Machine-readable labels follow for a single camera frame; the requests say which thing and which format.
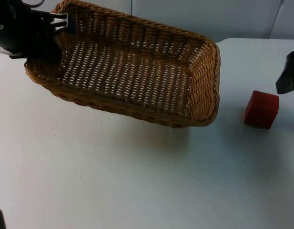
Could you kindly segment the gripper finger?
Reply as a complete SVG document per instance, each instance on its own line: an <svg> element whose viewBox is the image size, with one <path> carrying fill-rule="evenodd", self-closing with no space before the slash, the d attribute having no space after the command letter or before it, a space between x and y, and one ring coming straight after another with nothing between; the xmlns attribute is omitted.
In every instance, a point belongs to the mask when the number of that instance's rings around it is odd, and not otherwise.
<svg viewBox="0 0 294 229"><path fill-rule="evenodd" d="M276 81L276 90L278 94L294 91L294 51L286 57L283 72Z"/></svg>

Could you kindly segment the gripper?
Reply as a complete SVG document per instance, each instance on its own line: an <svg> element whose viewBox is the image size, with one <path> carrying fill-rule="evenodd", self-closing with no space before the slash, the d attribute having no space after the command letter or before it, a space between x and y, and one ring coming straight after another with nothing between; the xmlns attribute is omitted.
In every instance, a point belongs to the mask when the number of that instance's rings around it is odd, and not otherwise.
<svg viewBox="0 0 294 229"><path fill-rule="evenodd" d="M12 59L59 62L62 52L54 33L75 33L75 19L68 13L31 9L0 9L0 53Z"/></svg>

